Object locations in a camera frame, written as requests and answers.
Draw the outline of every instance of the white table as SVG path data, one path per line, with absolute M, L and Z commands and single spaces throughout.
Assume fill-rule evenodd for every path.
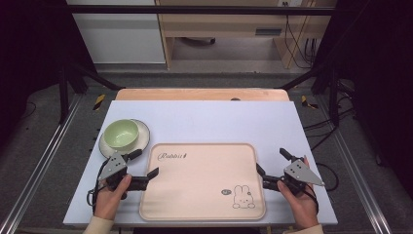
M 267 175 L 282 176 L 289 165 L 279 150 L 306 155 L 312 170 L 319 175 L 308 141 L 304 135 L 294 103 L 291 101 L 227 100 L 114 100 L 102 125 L 133 118 L 144 122 L 151 131 L 148 147 L 129 162 L 128 173 L 143 176 L 150 148 L 165 142 L 246 142 L 254 146 L 258 163 Z M 105 158 L 97 142 L 76 189 L 63 223 L 86 226 L 92 208 L 86 202 L 87 191 L 94 187 L 97 172 Z M 319 222 L 336 224 L 325 188 L 315 186 L 319 200 Z M 293 223 L 289 205 L 279 192 L 265 190 L 267 211 L 261 219 L 243 221 L 147 221 L 139 215 L 140 191 L 129 192 L 121 202 L 115 223 L 119 226 L 267 226 Z

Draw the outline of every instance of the white cabinet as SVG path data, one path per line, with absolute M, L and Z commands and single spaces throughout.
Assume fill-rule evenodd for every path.
M 154 5 L 153 0 L 67 0 L 69 5 Z M 94 63 L 165 63 L 156 14 L 74 14 Z

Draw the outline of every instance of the white plate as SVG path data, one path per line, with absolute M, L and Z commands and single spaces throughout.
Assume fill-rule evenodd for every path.
M 136 142 L 136 144 L 135 144 L 135 146 L 133 147 L 132 150 L 130 150 L 130 151 L 119 151 L 119 153 L 122 154 L 122 155 L 134 152 L 136 149 L 143 150 L 143 149 L 146 148 L 146 146 L 149 143 L 150 132 L 149 132 L 148 127 L 143 122 L 141 122 L 139 120 L 135 120 L 135 119 L 133 119 L 133 120 L 137 124 L 137 128 L 138 128 L 138 131 L 139 131 L 139 137 L 138 137 L 137 142 Z M 106 158 L 109 158 L 110 156 L 112 156 L 116 152 L 115 149 L 111 148 L 103 140 L 103 134 L 100 136 L 99 149 L 100 149 L 100 152 L 103 154 L 103 156 L 105 156 Z

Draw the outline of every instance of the gray carpet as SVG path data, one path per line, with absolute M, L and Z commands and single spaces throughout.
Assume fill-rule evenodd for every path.
M 274 88 L 293 79 L 296 75 L 274 75 L 260 73 L 239 74 L 106 74 L 116 84 L 126 87 L 254 87 Z M 94 146 L 94 137 L 98 134 L 110 100 L 116 92 L 109 91 L 97 83 L 88 80 L 90 88 L 83 96 L 69 130 L 42 183 L 30 203 L 19 227 L 73 229 L 62 224 L 73 195 Z M 98 111 L 93 110 L 98 95 L 106 94 Z M 325 120 L 320 109 L 303 107 L 301 96 L 306 95 L 309 103 L 317 100 L 309 92 L 309 83 L 304 83 L 289 92 L 295 101 L 303 126 Z M 3 220 L 18 198 L 25 183 L 34 170 L 36 163 L 52 137 L 59 114 L 58 92 L 56 86 L 40 91 L 30 97 L 37 106 L 30 116 L 21 120 L 16 132 L 0 158 L 0 218 Z M 345 110 L 351 107 L 347 100 L 341 102 Z M 308 136 L 321 135 L 329 131 L 328 126 L 309 131 Z M 379 167 L 375 163 L 373 152 L 365 139 L 362 129 L 352 115 L 340 122 L 339 131 L 343 135 L 352 154 L 357 157 L 357 164 L 377 199 L 393 233 L 413 233 L 413 203 L 397 182 L 392 169 Z M 309 137 L 311 146 L 321 139 Z M 330 137 L 313 151 L 317 162 L 332 168 L 340 178 L 340 184 L 329 192 L 333 209 L 338 218 L 338 225 L 326 226 L 326 233 L 375 233 L 371 222 L 358 198 L 353 182 L 343 165 L 337 145 Z M 329 170 L 319 167 L 327 188 L 334 183 L 334 176 Z M 278 233 L 283 227 L 275 228 Z

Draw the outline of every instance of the floor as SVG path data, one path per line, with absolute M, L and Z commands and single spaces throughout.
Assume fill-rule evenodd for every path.
M 170 69 L 159 64 L 115 70 L 113 66 L 101 66 L 100 74 L 127 87 L 275 88 L 306 71 L 297 66 L 284 69 L 271 39 L 217 38 L 213 45 L 179 39 L 173 54 Z M 305 64 L 300 58 L 297 62 Z M 116 96 L 116 92 L 108 91 L 90 79 L 87 81 L 90 88 L 85 95 L 79 97 L 70 91 L 71 101 L 77 105 L 72 107 L 77 110 L 65 131 L 61 131 L 57 123 L 57 86 L 29 98 L 26 113 L 8 146 L 1 151 L 0 176 L 5 178 L 0 186 L 2 227 L 11 217 L 17 224 L 17 233 L 81 232 L 64 226 L 62 218 L 88 161 L 105 111 Z M 312 82 L 314 79 L 288 92 L 296 103 L 303 126 L 327 118 L 326 95 L 313 96 L 310 91 Z M 93 106 L 100 94 L 106 94 L 106 98 L 96 111 Z M 307 98 L 310 106 L 302 104 L 302 96 Z M 343 97 L 340 112 L 350 109 L 349 99 L 340 97 Z M 376 165 L 363 129 L 357 119 L 352 118 L 355 113 L 349 114 L 342 115 L 339 129 L 313 151 L 316 160 L 332 168 L 340 179 L 338 188 L 329 192 L 339 223 L 326 226 L 324 231 L 413 233 L 411 199 L 398 184 L 392 169 Z M 309 144 L 315 146 L 331 128 L 325 124 L 306 131 Z M 50 140 L 54 135 L 61 135 L 61 139 L 53 141 L 55 147 L 51 149 Z M 322 166 L 319 170 L 327 184 L 335 183 L 330 170 Z M 283 228 L 274 227 L 273 233 L 280 233 Z

